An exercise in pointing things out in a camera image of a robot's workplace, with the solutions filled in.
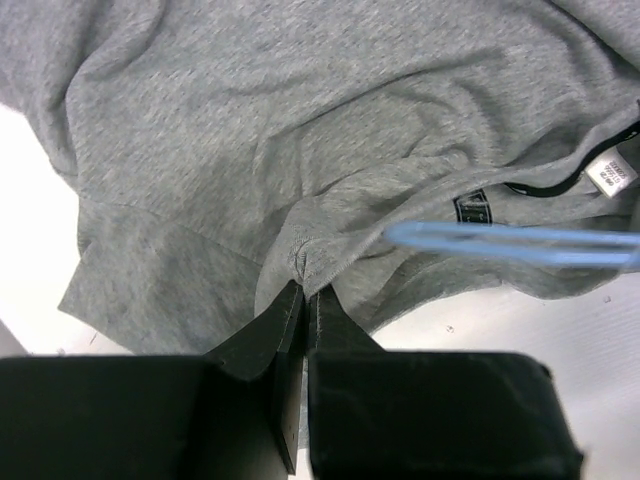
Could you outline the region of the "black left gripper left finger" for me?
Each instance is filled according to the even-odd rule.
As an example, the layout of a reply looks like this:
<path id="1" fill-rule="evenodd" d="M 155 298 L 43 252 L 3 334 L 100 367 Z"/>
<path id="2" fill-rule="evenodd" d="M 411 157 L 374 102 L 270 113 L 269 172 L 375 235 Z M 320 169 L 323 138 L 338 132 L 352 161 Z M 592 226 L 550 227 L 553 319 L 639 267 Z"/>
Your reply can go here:
<path id="1" fill-rule="evenodd" d="M 304 295 L 289 283 L 203 355 L 1 362 L 5 479 L 284 479 L 298 447 Z"/>

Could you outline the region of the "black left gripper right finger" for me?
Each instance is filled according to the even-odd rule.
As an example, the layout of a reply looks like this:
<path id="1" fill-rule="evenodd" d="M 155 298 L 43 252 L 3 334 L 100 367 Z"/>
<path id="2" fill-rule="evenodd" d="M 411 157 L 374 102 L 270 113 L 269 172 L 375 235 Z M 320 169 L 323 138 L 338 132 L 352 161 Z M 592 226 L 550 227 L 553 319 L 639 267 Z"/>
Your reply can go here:
<path id="1" fill-rule="evenodd" d="M 550 370 L 516 352 L 382 348 L 326 288 L 309 318 L 318 479 L 578 479 Z"/>

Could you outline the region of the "grey t shirt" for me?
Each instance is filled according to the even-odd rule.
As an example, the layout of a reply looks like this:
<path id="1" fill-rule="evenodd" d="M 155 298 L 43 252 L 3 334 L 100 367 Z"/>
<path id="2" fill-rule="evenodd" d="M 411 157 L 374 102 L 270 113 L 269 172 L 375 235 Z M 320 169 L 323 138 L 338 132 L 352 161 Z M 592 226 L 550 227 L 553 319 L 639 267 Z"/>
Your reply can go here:
<path id="1" fill-rule="evenodd" d="M 202 353 L 289 281 L 374 331 L 509 284 L 614 276 L 414 253 L 465 200 L 622 229 L 579 170 L 639 117 L 635 1 L 5 1 L 1 101 L 79 198 L 60 309 L 135 353 Z"/>

